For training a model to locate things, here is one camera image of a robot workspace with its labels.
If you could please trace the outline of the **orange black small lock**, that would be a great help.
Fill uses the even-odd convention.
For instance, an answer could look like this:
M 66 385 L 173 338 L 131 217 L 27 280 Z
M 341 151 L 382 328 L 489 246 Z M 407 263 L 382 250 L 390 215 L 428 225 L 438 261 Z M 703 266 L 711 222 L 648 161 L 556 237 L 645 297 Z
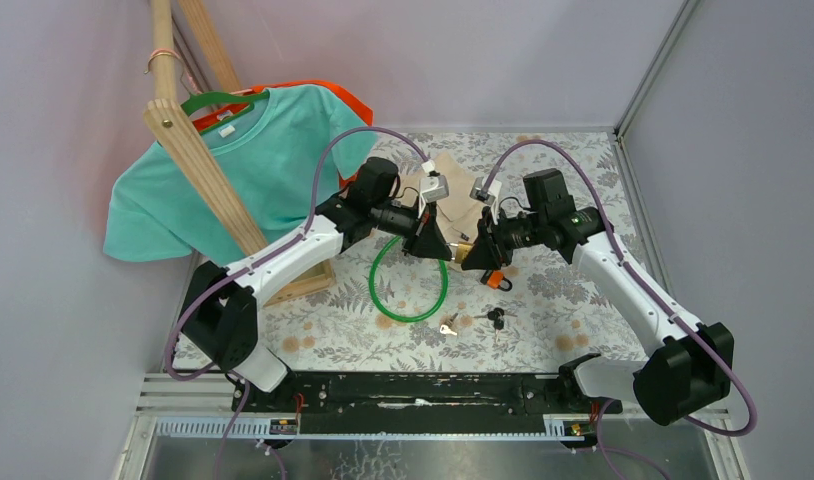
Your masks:
M 481 276 L 480 282 L 502 292 L 510 292 L 513 288 L 511 280 L 500 270 L 486 270 Z

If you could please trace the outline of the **brass padlock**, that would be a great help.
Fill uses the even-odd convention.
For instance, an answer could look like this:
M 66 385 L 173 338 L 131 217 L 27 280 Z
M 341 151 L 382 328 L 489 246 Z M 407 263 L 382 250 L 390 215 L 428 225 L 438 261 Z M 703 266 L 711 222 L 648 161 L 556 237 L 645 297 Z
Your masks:
M 452 242 L 449 243 L 449 247 L 452 250 L 452 261 L 455 264 L 461 264 L 471 252 L 473 244 L 468 242 Z

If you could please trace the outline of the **green cable lock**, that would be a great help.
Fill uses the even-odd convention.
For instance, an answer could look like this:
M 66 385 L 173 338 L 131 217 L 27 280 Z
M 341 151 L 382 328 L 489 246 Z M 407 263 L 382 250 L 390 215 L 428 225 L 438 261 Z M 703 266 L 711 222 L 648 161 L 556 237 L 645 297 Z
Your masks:
M 388 238 L 373 258 L 367 277 L 370 299 L 379 313 L 395 322 L 429 320 L 448 298 L 447 263 L 410 257 L 401 246 L 400 237 Z

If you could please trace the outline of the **black-headed key bunch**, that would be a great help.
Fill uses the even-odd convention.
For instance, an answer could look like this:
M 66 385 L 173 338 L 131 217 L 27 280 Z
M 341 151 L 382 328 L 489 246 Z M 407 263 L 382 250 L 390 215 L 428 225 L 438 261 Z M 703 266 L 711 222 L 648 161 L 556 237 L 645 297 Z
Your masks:
M 477 319 L 486 319 L 492 323 L 494 329 L 493 340 L 495 342 L 498 341 L 500 333 L 505 329 L 507 319 L 512 317 L 515 317 L 515 314 L 511 314 L 501 307 L 494 307 L 486 313 L 476 316 Z

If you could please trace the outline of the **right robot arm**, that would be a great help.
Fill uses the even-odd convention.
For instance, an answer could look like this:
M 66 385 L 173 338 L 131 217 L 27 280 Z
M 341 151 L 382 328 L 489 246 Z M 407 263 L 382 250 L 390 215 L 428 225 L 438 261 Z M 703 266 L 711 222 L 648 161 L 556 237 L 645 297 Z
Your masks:
M 500 182 L 474 182 L 470 196 L 484 207 L 463 269 L 498 270 L 512 263 L 515 251 L 538 245 L 556 251 L 597 286 L 647 356 L 629 361 L 587 354 L 563 365 L 565 378 L 556 386 L 560 405 L 580 412 L 595 398 L 632 402 L 666 426 L 726 397 L 730 331 L 681 311 L 641 270 L 599 206 L 576 207 L 559 170 L 529 174 L 523 184 L 528 206 L 509 217 L 500 207 Z

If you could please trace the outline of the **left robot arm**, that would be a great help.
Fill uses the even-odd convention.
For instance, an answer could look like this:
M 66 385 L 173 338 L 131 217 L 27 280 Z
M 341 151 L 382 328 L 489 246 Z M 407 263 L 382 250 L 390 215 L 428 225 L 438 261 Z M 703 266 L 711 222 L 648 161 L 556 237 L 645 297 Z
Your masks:
M 221 372 L 255 388 L 255 398 L 271 411 L 292 401 L 288 366 L 260 345 L 259 311 L 266 301 L 313 266 L 330 260 L 372 231 L 402 240 L 413 257 L 448 261 L 452 251 L 437 224 L 437 203 L 449 194 L 446 177 L 431 161 L 404 205 L 393 189 L 397 166 L 372 157 L 354 182 L 319 204 L 305 222 L 252 257 L 227 267 L 202 265 L 190 284 L 177 331 L 195 344 Z

